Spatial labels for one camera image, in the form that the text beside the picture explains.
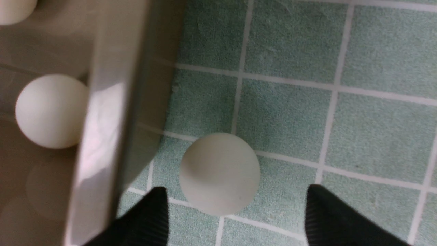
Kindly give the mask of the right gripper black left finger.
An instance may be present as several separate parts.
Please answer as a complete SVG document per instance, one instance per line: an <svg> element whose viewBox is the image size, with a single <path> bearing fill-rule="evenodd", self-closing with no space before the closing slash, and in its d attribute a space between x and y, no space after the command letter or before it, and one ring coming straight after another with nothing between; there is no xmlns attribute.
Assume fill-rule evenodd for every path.
<svg viewBox="0 0 437 246"><path fill-rule="evenodd" d="M166 246L169 231L167 190L164 187L154 187L135 206L85 245Z"/></svg>

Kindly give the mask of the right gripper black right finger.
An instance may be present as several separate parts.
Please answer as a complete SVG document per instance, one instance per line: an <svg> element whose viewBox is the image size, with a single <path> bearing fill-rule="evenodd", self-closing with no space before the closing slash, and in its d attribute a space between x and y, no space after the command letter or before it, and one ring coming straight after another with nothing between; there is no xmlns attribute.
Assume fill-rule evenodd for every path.
<svg viewBox="0 0 437 246"><path fill-rule="evenodd" d="M305 233L309 246L407 246L320 184L307 189Z"/></svg>

